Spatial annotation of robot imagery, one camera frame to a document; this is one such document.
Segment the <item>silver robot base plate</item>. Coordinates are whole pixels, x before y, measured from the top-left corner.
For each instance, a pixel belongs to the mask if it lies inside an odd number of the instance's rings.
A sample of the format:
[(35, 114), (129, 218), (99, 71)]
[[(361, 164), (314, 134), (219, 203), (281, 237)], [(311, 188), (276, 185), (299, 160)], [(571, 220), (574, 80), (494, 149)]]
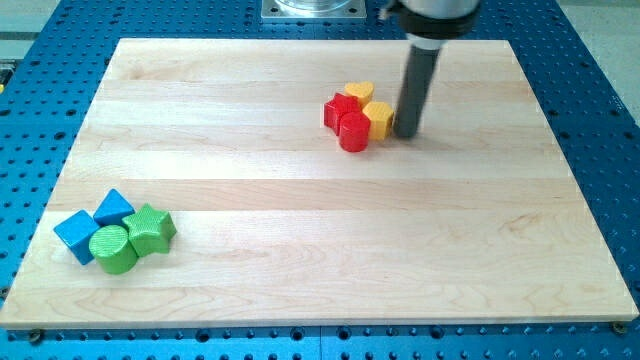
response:
[(261, 18), (268, 20), (364, 19), (365, 0), (262, 0)]

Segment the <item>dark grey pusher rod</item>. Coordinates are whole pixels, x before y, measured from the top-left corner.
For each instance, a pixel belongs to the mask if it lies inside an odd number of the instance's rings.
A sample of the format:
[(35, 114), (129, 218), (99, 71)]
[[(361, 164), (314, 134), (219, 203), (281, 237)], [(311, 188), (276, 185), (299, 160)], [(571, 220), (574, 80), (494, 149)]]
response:
[(399, 138), (410, 139), (417, 134), (439, 53), (439, 49), (410, 47), (393, 123), (393, 132)]

